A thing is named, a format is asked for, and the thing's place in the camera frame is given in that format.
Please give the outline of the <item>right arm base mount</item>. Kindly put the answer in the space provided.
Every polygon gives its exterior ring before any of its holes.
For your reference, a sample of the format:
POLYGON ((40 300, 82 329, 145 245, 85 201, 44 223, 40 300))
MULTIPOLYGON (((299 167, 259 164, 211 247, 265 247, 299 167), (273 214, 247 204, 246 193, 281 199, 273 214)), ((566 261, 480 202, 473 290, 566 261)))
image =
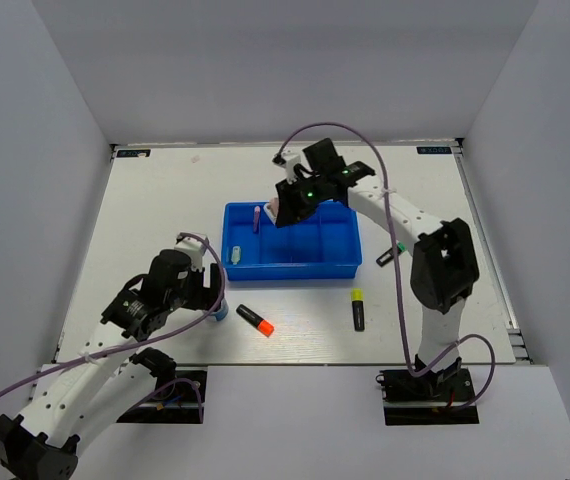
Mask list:
POLYGON ((462 408, 475 391, 468 369, 462 369, 435 391, 424 378, 414 378, 407 370, 382 370, 376 376, 382 391, 386 426, 476 425, 475 405, 462 408))

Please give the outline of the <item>orange capped black highlighter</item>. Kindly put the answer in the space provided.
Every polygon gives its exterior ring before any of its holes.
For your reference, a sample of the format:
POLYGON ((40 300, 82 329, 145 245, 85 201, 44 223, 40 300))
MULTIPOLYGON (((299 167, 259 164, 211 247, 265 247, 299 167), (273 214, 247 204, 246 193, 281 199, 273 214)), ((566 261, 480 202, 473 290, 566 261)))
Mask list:
POLYGON ((240 304, 236 308, 236 313, 264 336, 269 337, 273 334, 274 326, 246 305, 240 304))

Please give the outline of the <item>blue patterned tape roll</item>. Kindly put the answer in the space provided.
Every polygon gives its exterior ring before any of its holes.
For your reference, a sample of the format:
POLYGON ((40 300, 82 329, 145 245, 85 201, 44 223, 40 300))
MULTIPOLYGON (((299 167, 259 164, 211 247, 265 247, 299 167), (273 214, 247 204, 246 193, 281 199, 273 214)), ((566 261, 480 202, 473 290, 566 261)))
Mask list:
POLYGON ((226 301, 225 299, 223 299, 223 300, 220 302, 220 304, 219 304, 219 306, 218 306, 218 309, 217 309, 216 311, 214 311, 214 312, 211 314, 211 317, 212 317, 215 321, 220 322, 220 321, 224 320, 224 319, 227 317, 228 312, 229 312, 228 303, 227 303, 227 301, 226 301))

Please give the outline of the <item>light blue small eraser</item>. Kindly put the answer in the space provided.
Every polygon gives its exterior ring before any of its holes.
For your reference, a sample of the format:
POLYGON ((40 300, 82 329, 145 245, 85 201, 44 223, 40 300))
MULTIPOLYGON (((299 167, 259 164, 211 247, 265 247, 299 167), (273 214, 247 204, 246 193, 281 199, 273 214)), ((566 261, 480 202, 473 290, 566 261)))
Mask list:
POLYGON ((236 245, 232 247, 230 261, 233 265, 237 265, 241 261, 242 250, 241 247, 236 245))

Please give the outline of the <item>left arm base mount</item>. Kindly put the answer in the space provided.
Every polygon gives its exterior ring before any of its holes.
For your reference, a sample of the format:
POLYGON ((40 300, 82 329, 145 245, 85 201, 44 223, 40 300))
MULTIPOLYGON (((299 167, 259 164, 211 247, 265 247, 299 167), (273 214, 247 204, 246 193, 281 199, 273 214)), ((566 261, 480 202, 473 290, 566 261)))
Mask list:
POLYGON ((205 413, 207 370, 202 368, 178 370, 176 377, 185 378, 193 382, 198 388, 200 396, 197 396, 194 388, 189 383, 178 382, 122 414, 117 419, 117 423, 151 425, 201 424, 205 413))

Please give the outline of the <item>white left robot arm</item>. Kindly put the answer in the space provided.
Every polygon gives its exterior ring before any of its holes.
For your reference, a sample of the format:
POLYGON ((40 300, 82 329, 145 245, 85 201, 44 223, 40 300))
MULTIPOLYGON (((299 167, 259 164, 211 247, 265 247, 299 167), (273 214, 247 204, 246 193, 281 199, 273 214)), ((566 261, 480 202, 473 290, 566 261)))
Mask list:
POLYGON ((164 328, 177 310, 198 312, 198 322, 225 315, 225 273, 219 262, 203 265, 205 252, 187 237, 162 250, 109 303, 79 357, 55 365, 53 382, 18 414, 0 416, 0 464, 15 478, 70 478, 126 411, 194 385, 152 343, 169 338, 164 328))

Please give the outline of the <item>yellow capped black highlighter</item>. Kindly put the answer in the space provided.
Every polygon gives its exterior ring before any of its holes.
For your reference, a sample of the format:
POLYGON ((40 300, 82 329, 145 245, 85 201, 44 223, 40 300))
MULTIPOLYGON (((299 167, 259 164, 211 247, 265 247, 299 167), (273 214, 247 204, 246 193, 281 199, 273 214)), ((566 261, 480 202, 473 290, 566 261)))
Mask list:
POLYGON ((356 332, 363 332, 365 330, 364 301, 363 292, 359 288, 351 291, 351 307, 354 329, 356 332))

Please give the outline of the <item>green capped black highlighter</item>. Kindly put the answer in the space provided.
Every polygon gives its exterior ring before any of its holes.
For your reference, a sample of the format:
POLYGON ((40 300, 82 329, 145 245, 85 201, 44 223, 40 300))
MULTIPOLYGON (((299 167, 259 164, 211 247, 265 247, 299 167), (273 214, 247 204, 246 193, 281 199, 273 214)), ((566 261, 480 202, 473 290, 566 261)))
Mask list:
POLYGON ((379 267, 384 267, 389 263, 396 260, 402 253, 406 251, 405 246, 398 242, 394 247, 389 248, 384 253, 382 253, 377 259, 376 264, 379 267))

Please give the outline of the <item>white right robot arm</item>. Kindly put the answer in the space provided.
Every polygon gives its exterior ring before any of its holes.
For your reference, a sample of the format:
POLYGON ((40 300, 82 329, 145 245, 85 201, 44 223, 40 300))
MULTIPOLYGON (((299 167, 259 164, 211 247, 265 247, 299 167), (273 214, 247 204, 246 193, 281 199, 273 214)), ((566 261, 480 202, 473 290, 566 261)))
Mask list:
POLYGON ((279 153, 286 172, 265 213, 282 228, 310 218, 321 203, 338 202, 387 233, 411 257, 409 284, 422 306, 422 331, 413 365, 418 390, 437 399, 449 391, 461 368, 459 330, 466 299, 480 273, 471 230, 460 218, 441 220, 385 187, 367 164, 347 163, 330 139, 301 154, 279 153))

